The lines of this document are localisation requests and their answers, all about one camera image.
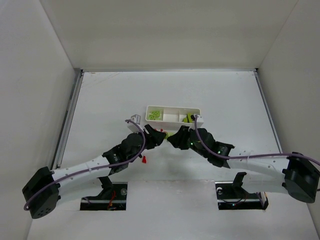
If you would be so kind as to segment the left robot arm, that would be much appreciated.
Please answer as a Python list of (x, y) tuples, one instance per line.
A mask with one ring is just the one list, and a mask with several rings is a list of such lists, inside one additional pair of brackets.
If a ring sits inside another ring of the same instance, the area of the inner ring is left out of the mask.
[(139, 127), (120, 144), (87, 162), (54, 170), (41, 167), (22, 188), (26, 201), (23, 209), (35, 220), (48, 215), (59, 204), (83, 198), (85, 194), (77, 194), (76, 188), (82, 189), (86, 183), (100, 180), (101, 189), (107, 189), (108, 176), (123, 171), (141, 158), (143, 151), (160, 146), (165, 138), (165, 132), (147, 124), (144, 129)]

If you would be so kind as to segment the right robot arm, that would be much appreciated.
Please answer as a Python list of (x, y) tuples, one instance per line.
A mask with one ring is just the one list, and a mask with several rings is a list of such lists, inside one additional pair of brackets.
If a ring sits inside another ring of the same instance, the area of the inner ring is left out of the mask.
[(298, 152), (254, 157), (246, 151), (230, 156), (232, 144), (214, 139), (204, 128), (181, 126), (168, 137), (176, 149), (191, 149), (215, 167), (239, 170), (233, 188), (253, 194), (256, 192), (282, 193), (304, 202), (314, 203), (318, 192), (320, 172), (314, 161)]

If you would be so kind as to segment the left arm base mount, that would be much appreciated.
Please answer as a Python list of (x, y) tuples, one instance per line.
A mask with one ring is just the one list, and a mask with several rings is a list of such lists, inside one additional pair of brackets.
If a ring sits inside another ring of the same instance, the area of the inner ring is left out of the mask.
[(102, 190), (96, 196), (81, 199), (81, 211), (125, 211), (127, 208), (128, 183), (112, 182), (108, 176), (100, 177)]

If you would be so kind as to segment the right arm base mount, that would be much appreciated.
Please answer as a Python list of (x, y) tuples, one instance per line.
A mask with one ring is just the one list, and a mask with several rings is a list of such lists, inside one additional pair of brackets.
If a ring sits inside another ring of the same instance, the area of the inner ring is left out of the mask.
[(216, 181), (215, 191), (219, 210), (263, 210), (269, 206), (264, 192), (249, 193), (242, 188), (245, 172), (236, 174), (233, 181)]

